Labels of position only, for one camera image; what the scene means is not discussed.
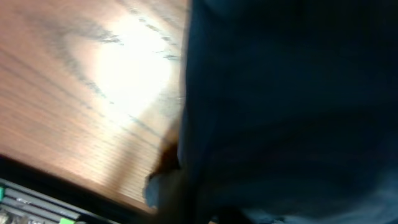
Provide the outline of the dark blue denim shorts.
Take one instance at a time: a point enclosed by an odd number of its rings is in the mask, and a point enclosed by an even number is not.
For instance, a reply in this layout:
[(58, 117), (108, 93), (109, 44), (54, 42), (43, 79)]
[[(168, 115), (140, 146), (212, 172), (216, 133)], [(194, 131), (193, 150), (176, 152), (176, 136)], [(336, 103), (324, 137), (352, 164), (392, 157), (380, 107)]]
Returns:
[(193, 1), (152, 223), (396, 223), (397, 2)]

